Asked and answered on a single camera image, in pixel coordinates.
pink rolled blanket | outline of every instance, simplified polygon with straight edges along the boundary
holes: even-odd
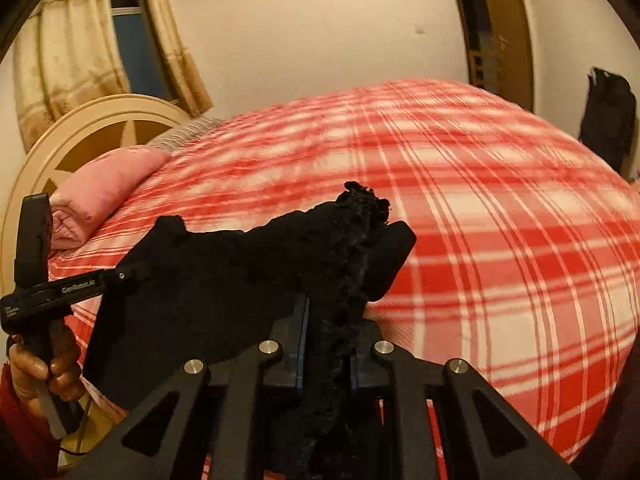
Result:
[[[77,170],[50,198],[51,249],[75,249],[171,155],[153,146],[111,150]]]

red and white plaid blanket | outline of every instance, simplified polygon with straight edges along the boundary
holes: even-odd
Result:
[[[471,362],[575,457],[638,331],[640,195],[575,139],[479,89],[401,81],[229,120],[55,256],[50,276],[115,266],[160,215],[247,230],[334,200],[348,180],[388,198],[390,220],[418,237],[368,316],[420,358]],[[83,347],[99,304],[67,321]]]

person's hand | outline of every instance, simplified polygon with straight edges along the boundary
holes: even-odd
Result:
[[[49,390],[62,400],[78,400],[84,394],[80,381],[80,349],[68,326],[51,339],[53,360],[47,366],[21,344],[9,349],[9,364],[18,399],[35,416],[44,418],[33,381],[47,381]]]

curtain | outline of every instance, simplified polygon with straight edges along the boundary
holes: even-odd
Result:
[[[169,0],[147,0],[156,35],[169,72],[191,117],[213,106],[189,51],[180,40]]]
[[[28,152],[60,117],[130,92],[110,0],[42,0],[15,40],[18,123]]]

round metal pin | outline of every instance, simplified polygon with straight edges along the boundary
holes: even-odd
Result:
[[[391,354],[396,347],[391,341],[382,340],[373,345],[373,348],[379,354]]]
[[[271,339],[267,339],[266,341],[261,342],[260,346],[258,346],[260,352],[262,352],[263,354],[275,354],[278,351],[279,347],[280,345],[278,344],[278,342]]]
[[[188,374],[199,374],[204,368],[204,363],[199,359],[191,359],[190,361],[185,362],[184,371]]]
[[[455,374],[463,374],[469,370],[469,364],[463,359],[452,359],[449,368]]]

